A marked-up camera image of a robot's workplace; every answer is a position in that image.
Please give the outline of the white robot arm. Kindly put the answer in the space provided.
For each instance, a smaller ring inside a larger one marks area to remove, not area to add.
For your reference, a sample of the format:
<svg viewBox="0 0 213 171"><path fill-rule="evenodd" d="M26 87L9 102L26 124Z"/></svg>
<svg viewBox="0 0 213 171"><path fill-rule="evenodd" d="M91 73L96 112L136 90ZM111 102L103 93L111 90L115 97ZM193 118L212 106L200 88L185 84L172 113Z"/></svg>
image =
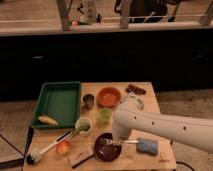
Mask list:
<svg viewBox="0 0 213 171"><path fill-rule="evenodd" d="M113 112L113 140L122 144L132 130L144 131L213 153L213 120L145 112L143 100L130 93Z"/></svg>

